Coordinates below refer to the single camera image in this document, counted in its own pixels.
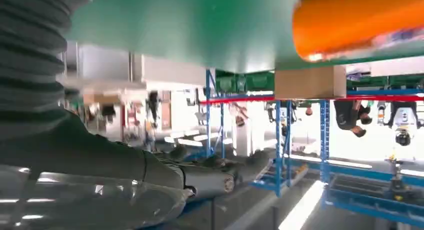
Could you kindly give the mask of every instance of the cardboard box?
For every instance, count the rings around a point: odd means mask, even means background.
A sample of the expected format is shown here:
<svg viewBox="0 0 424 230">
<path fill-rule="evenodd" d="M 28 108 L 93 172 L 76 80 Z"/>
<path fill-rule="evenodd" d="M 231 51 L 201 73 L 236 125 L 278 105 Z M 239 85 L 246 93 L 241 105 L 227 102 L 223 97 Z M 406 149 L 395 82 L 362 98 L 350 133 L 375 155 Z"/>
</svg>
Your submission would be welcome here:
<svg viewBox="0 0 424 230">
<path fill-rule="evenodd" d="M 120 104 L 120 97 L 114 95 L 103 95 L 103 94 L 85 94 L 83 96 L 84 104 Z"/>
<path fill-rule="evenodd" d="M 346 97 L 346 72 L 340 65 L 275 71 L 276 99 Z"/>
</svg>

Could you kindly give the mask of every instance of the person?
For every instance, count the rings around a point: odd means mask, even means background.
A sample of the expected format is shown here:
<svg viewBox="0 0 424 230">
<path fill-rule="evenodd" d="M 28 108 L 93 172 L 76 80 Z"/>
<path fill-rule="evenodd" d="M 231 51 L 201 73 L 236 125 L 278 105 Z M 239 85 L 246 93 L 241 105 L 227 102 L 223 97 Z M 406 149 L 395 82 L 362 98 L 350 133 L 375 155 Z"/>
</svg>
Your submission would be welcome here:
<svg viewBox="0 0 424 230">
<path fill-rule="evenodd" d="M 305 114 L 306 114 L 307 116 L 311 116 L 311 115 L 313 114 L 313 112 L 312 112 L 312 106 L 311 106 L 311 105 L 309 105 L 309 106 L 306 108 L 306 110 L 305 110 Z"/>
<path fill-rule="evenodd" d="M 93 135 L 60 107 L 56 75 L 64 66 L 57 56 L 66 50 L 71 15 L 90 1 L 1 0 L 0 193 L 12 201 L 0 208 L 0 229 L 154 226 L 177 218 L 187 202 L 232 192 L 269 167 L 262 151 L 226 166 L 179 164 Z"/>
<path fill-rule="evenodd" d="M 109 123 L 113 123 L 114 117 L 117 115 L 113 104 L 104 104 L 100 107 L 101 115 L 107 119 Z"/>
<path fill-rule="evenodd" d="M 158 106 L 159 106 L 159 94 L 156 90 L 150 91 L 147 99 L 147 106 L 150 110 L 151 117 L 153 118 L 152 126 L 158 127 Z"/>
<path fill-rule="evenodd" d="M 384 111 L 386 105 L 380 101 L 378 103 L 379 111 Z M 389 126 L 395 132 L 395 142 L 401 146 L 408 146 L 411 139 L 415 136 L 417 129 L 422 124 L 417 115 L 416 102 L 391 102 L 390 103 L 390 119 L 384 125 Z"/>
<path fill-rule="evenodd" d="M 362 124 L 370 124 L 373 119 L 369 117 L 370 108 L 364 108 L 360 100 L 335 100 L 336 121 L 339 128 L 349 130 L 358 138 L 363 137 L 367 131 L 357 125 L 357 120 Z"/>
<path fill-rule="evenodd" d="M 235 124 L 237 127 L 243 127 L 249 119 L 247 109 L 237 103 L 232 103 L 229 105 L 229 110 L 232 115 L 235 115 Z"/>
</svg>

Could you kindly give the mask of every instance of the red horizontal bar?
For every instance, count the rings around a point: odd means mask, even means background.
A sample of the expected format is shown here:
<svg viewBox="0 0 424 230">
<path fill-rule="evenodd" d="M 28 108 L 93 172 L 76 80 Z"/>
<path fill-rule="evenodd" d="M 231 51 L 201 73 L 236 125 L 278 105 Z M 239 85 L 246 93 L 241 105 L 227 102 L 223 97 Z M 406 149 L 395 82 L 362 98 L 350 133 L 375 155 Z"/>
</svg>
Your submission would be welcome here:
<svg viewBox="0 0 424 230">
<path fill-rule="evenodd" d="M 233 103 L 233 102 L 254 102 L 254 101 L 274 101 L 272 96 L 252 96 L 252 97 L 240 97 L 240 98 L 222 98 L 222 99 L 210 99 L 209 101 L 201 101 L 200 104 L 218 104 L 218 103 Z M 373 101 L 422 101 L 424 97 L 416 95 L 348 95 L 346 98 L 340 98 L 337 100 L 373 100 Z"/>
<path fill-rule="evenodd" d="M 348 95 L 346 98 L 339 100 L 373 100 L 373 101 L 422 101 L 423 97 L 416 95 L 376 95 L 376 96 L 367 96 L 367 95 Z"/>
<path fill-rule="evenodd" d="M 209 101 L 200 101 L 200 104 L 220 104 L 220 103 L 233 103 L 233 102 L 254 102 L 254 101 L 273 101 L 273 96 L 251 96 L 251 97 L 240 97 L 240 98 L 222 98 L 222 99 L 210 99 Z"/>
</svg>

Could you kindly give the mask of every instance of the blue metal rack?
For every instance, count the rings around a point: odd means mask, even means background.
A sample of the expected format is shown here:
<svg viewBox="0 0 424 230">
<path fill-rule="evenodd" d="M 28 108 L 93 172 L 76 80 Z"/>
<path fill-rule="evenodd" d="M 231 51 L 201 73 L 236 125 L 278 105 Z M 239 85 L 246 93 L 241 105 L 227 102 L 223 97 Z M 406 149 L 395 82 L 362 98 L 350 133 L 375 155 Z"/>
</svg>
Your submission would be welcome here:
<svg viewBox="0 0 424 230">
<path fill-rule="evenodd" d="M 209 102 L 211 100 L 211 83 L 213 87 L 216 89 L 216 84 L 214 77 L 211 75 L 211 71 L 209 69 L 206 70 L 206 101 Z M 254 100 L 255 97 L 263 98 L 263 97 L 274 97 L 273 95 L 245 95 L 245 94 L 238 94 L 238 95 L 224 95 L 223 93 L 216 93 L 215 96 L 213 96 L 213 99 L 240 99 L 240 98 L 251 98 Z M 214 154 L 215 149 L 211 147 L 211 105 L 208 103 L 206 104 L 206 135 L 207 135 L 207 144 L 206 144 L 206 156 L 211 156 Z M 220 113 L 221 113 L 221 122 L 220 122 L 220 138 L 218 141 L 221 142 L 221 157 L 225 158 L 225 149 L 224 149 L 224 104 L 220 104 Z M 283 147 L 283 153 L 285 153 L 288 157 L 286 160 L 286 164 L 288 167 L 286 168 L 286 177 L 283 178 L 283 165 L 285 163 L 284 154 L 281 152 L 281 102 L 276 101 L 275 106 L 275 137 L 276 137 L 276 144 L 275 144 L 275 159 L 273 161 L 273 167 L 275 168 L 274 174 L 265 174 L 260 180 L 254 181 L 251 183 L 253 186 L 272 190 L 275 192 L 275 194 L 280 197 L 281 196 L 281 189 L 284 185 L 287 185 L 288 187 L 291 185 L 291 159 L 290 159 L 290 153 L 291 153 L 291 145 L 290 145 L 290 129 L 291 129 L 291 110 L 292 110 L 292 102 L 287 101 L 287 137 L 284 142 Z"/>
<path fill-rule="evenodd" d="M 396 90 L 372 90 L 372 91 L 349 91 L 350 95 L 411 95 L 423 93 L 420 89 L 396 89 Z M 424 227 L 424 207 L 406 204 L 392 199 L 376 198 L 368 195 L 352 193 L 334 189 L 330 184 L 334 183 L 339 174 L 347 176 L 363 177 L 390 182 L 393 175 L 379 173 L 358 168 L 341 167 L 329 164 L 329 135 L 330 135 L 330 111 L 329 101 L 320 102 L 320 135 L 321 135 L 321 162 L 319 163 L 320 178 L 324 183 L 325 190 L 322 195 L 322 202 L 337 208 L 346 209 L 353 212 L 371 215 L 377 218 L 385 218 L 393 222 L 402 222 L 414 226 Z M 317 163 L 309 163 L 310 169 L 317 169 Z M 424 178 L 403 176 L 405 184 L 424 186 Z"/>
<path fill-rule="evenodd" d="M 206 71 L 206 99 L 209 101 L 211 99 L 211 89 L 210 83 L 215 86 L 213 77 L 209 70 Z M 422 89 L 392 89 L 392 90 L 366 90 L 366 91 L 348 91 L 348 95 L 415 95 L 422 94 L 424 90 Z M 226 95 L 217 94 L 214 96 L 214 99 L 225 98 L 225 99 L 258 99 L 267 97 L 273 99 L 273 95 Z M 223 136 L 223 126 L 224 126 L 224 108 L 223 104 L 221 107 L 221 137 Z M 353 167 L 344 167 L 335 164 L 330 164 L 330 101 L 321 100 L 320 101 L 320 163 L 308 162 L 304 160 L 296 160 L 291 158 L 291 112 L 292 112 L 292 103 L 287 101 L 287 137 L 284 142 L 283 153 L 281 153 L 281 103 L 276 101 L 276 156 L 274 160 L 275 173 L 274 174 L 265 174 L 260 180 L 255 181 L 252 185 L 265 188 L 268 190 L 275 191 L 277 196 L 281 196 L 280 189 L 283 186 L 291 185 L 291 168 L 298 167 L 304 164 L 308 165 L 309 169 L 317 169 L 320 172 L 320 179 L 325 183 L 324 193 L 322 196 L 323 205 L 332 205 L 338 208 L 347 209 L 350 211 L 368 214 L 371 216 L 385 218 L 394 222 L 403 222 L 406 224 L 411 224 L 419 227 L 424 227 L 424 207 L 411 205 L 406 203 L 401 203 L 391 199 L 376 198 L 371 196 L 366 196 L 357 193 L 351 193 L 348 191 L 341 191 L 334 189 L 331 185 L 338 177 L 339 174 L 353 176 L 353 177 L 362 177 L 366 179 L 374 179 L 379 181 L 390 182 L 392 179 L 392 174 L 375 172 L 371 170 L 363 170 Z M 214 149 L 210 147 L 210 105 L 207 105 L 207 155 L 210 156 L 214 152 Z M 222 157 L 225 157 L 224 148 L 222 148 Z M 286 175 L 283 177 L 282 171 L 283 166 L 286 169 Z M 403 176 L 403 182 L 408 185 L 415 185 L 424 187 L 424 178 L 413 177 L 413 176 Z"/>
</svg>

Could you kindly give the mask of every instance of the industrial robot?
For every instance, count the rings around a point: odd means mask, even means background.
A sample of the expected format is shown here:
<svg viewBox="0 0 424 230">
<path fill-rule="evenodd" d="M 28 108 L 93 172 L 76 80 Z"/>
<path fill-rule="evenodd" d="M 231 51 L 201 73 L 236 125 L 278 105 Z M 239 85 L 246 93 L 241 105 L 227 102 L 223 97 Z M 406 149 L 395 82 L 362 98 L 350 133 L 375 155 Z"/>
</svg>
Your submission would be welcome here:
<svg viewBox="0 0 424 230">
<path fill-rule="evenodd" d="M 392 179 L 390 186 L 386 192 L 386 197 L 395 201 L 405 202 L 409 204 L 422 204 L 423 193 L 421 190 L 413 189 L 402 181 L 402 165 L 408 162 L 390 156 L 386 159 L 391 164 Z"/>
<path fill-rule="evenodd" d="M 395 132 L 395 141 L 401 146 L 408 146 L 414 138 L 417 129 L 422 127 L 422 122 L 417 116 L 416 102 L 390 102 L 391 114 L 387 123 L 384 123 L 386 104 L 379 101 L 378 123 L 389 126 Z"/>
<path fill-rule="evenodd" d="M 90 134 L 59 107 L 63 33 L 89 1 L 0 1 L 0 229 L 154 226 L 177 218 L 187 202 L 230 193 L 267 169 L 265 152 L 229 164 L 155 156 Z"/>
</svg>

